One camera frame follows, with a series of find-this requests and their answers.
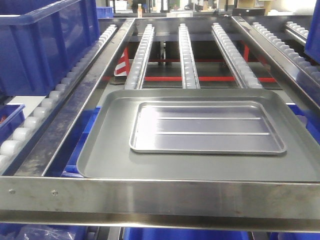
roller conveyor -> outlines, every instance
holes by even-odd
[[[292,19],[277,18],[282,26],[290,20],[297,22],[294,16]],[[77,125],[81,112],[88,103],[97,103],[91,98],[93,92],[104,75],[111,76],[130,39],[142,40],[125,89],[143,88],[151,44],[153,41],[168,38],[170,41],[174,39],[179,42],[181,79],[183,88],[186,88],[182,90],[186,91],[182,95],[201,91],[201,81],[191,46],[191,42],[199,39],[199,36],[208,41],[216,41],[239,87],[248,88],[242,90],[262,88],[252,69],[231,42],[243,40],[256,56],[263,56],[262,63],[271,66],[267,67],[269,72],[306,115],[311,116],[314,123],[319,122],[319,95],[315,91],[319,86],[310,85],[310,80],[312,83],[315,82],[312,74],[273,45],[273,42],[279,41],[275,41],[273,35],[267,36],[271,34],[272,29],[265,32],[265,35],[255,30],[255,26],[263,27],[266,18],[246,20],[242,17],[208,17],[199,18],[199,21],[202,23],[200,27],[188,18],[158,21],[152,18],[106,19],[101,22],[102,28],[116,25],[109,35],[110,40],[105,37],[106,41],[101,42],[97,49],[93,49],[96,53],[91,52],[88,63],[75,66],[84,66],[83,71],[78,75],[70,73],[67,79],[63,80],[61,84],[68,85],[68,78],[75,78],[74,84],[70,85],[70,91],[64,90],[62,85],[57,86],[57,91],[65,91],[61,103],[53,108],[52,115],[43,121],[42,128],[25,147],[12,156],[13,164],[7,169],[7,176],[0,177],[1,222],[250,231],[319,230],[320,212],[314,206],[319,204],[320,184],[316,180],[290,182],[258,179],[132,178],[117,181],[106,178],[52,177],[54,168],[64,164],[60,159],[70,144],[73,128]],[[167,94],[170,98],[170,93],[173,92],[168,90],[163,96]],[[198,97],[209,98],[209,91],[203,93],[203,96]],[[73,204],[61,204],[71,199]]]

stainless steel frame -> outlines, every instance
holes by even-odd
[[[281,24],[292,17],[262,18],[278,21],[272,31],[290,38]],[[190,38],[212,41],[211,25],[221,23],[232,40],[244,40],[256,56],[264,57],[268,69],[288,95],[320,123],[317,96],[300,86],[308,76],[254,34],[241,17],[104,20],[101,27],[120,29],[92,61],[86,76],[66,98],[56,117],[21,164],[16,176],[0,177],[0,222],[77,224],[105,226],[154,226],[250,231],[320,231],[319,182],[248,181],[150,181],[43,177],[65,144],[65,139],[88,103],[104,73],[111,73],[122,51],[138,41],[147,24],[155,27],[155,41],[178,40],[178,26],[186,24]]]

conveyor rack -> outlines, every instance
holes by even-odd
[[[91,96],[99,87],[102,77],[112,75],[128,41],[139,42],[141,38],[144,40],[146,37],[146,42],[143,42],[145,46],[141,46],[144,64],[139,69],[139,77],[135,78],[138,79],[136,82],[138,84],[134,88],[140,88],[142,85],[146,70],[145,60],[148,59],[152,40],[181,40],[182,78],[186,81],[185,86],[188,86],[188,81],[191,79],[194,83],[193,87],[198,88],[199,80],[194,68],[190,42],[213,41],[214,23],[221,25],[227,35],[224,37],[229,37],[232,41],[245,41],[291,99],[305,112],[312,123],[319,126],[320,98],[316,94],[319,91],[317,81],[314,81],[305,70],[294,64],[253,27],[253,23],[265,24],[274,20],[278,24],[274,24],[271,31],[280,32],[277,36],[281,39],[290,39],[290,36],[280,30],[280,26],[284,26],[289,21],[298,23],[300,19],[303,17],[244,19],[234,16],[232,18],[103,20],[100,23],[102,29],[110,25],[117,27],[110,41],[102,43],[99,51],[92,53],[90,62],[77,75],[72,90],[64,95],[25,147],[12,156],[13,164],[7,169],[7,176],[0,177],[0,221],[247,231],[320,231],[320,211],[314,207],[320,203],[319,182],[164,181],[155,183],[136,180],[113,182],[92,178],[53,177],[54,171],[65,164],[58,159],[63,158],[64,151],[73,146],[73,129],[79,123],[81,112],[88,105],[96,105],[98,102]],[[145,30],[149,33],[148,36],[142,34]],[[215,40],[221,43],[219,36],[215,34]],[[237,58],[239,55],[235,51],[226,51],[225,54],[230,57],[229,65],[234,68],[233,74],[241,73],[239,66],[233,62],[235,60],[233,55]],[[190,66],[185,65],[186,60],[190,61]],[[191,74],[186,73],[186,67],[188,69],[191,67]],[[256,80],[254,76],[249,75],[251,80]],[[243,79],[241,76],[235,76],[235,78]],[[144,190],[148,194],[139,195],[138,198],[123,194],[133,187]],[[161,204],[163,204],[162,201],[166,202],[166,195],[161,195],[157,199],[149,198],[156,193],[155,189],[169,194],[173,194],[178,189],[187,189],[187,192],[192,192],[194,197],[185,203],[178,200],[167,202],[166,206],[169,209],[165,209]],[[203,196],[209,191],[217,195],[205,199],[202,209],[198,211],[199,206],[193,203],[196,204],[197,196]],[[109,201],[111,193],[113,196],[121,197],[116,198],[116,201]],[[216,209],[206,209],[206,201],[214,203]]]

blue bin rim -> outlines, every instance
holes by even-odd
[[[1,124],[0,124],[0,130],[5,128],[13,118],[15,118],[17,115],[19,115],[22,111],[22,109],[25,108],[24,104],[7,104],[6,106],[19,106],[16,110],[13,111]]]
[[[30,25],[81,0],[61,0],[23,15],[0,15],[0,25]]]
[[[113,6],[97,6],[97,9],[113,9]]]

rectangular tray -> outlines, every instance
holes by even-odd
[[[280,154],[272,119],[255,101],[144,102],[130,147],[139,153]]]
[[[271,142],[277,142],[280,146],[278,149],[283,152],[278,154],[234,154],[234,152],[197,154],[182,151],[147,153],[136,152],[130,147],[131,136],[135,132],[133,129],[135,129],[137,113],[141,107],[159,105],[160,109],[163,109],[167,107],[166,105],[173,106],[183,103],[186,106],[201,105],[204,109],[212,109],[212,106],[217,104],[225,106],[229,102],[240,105],[249,103],[249,106],[253,106],[250,110],[245,107],[246,113],[251,111],[253,116],[259,114],[265,119],[262,126],[272,126],[268,129],[270,135],[273,136]],[[234,109],[230,111],[232,115],[235,113]],[[257,129],[251,128],[250,131],[266,131],[262,126],[255,124],[254,127]],[[183,130],[183,126],[179,124],[174,127],[177,131]],[[213,131],[213,127],[223,128],[217,123],[215,126],[200,124],[197,131],[204,132],[207,128]],[[234,127],[228,126],[225,129],[249,131],[243,126],[237,129]],[[236,145],[230,140],[232,141],[232,138],[223,143],[228,150]],[[196,142],[194,138],[191,138],[190,146],[198,144]],[[175,144],[186,146],[184,140],[179,140]],[[261,152],[266,151],[265,142],[259,139],[255,144],[261,147]],[[77,168],[79,173],[85,177],[112,181],[309,182],[320,181],[319,156],[318,143],[283,100],[272,91],[264,89],[121,90],[112,92],[105,99],[79,155]]]

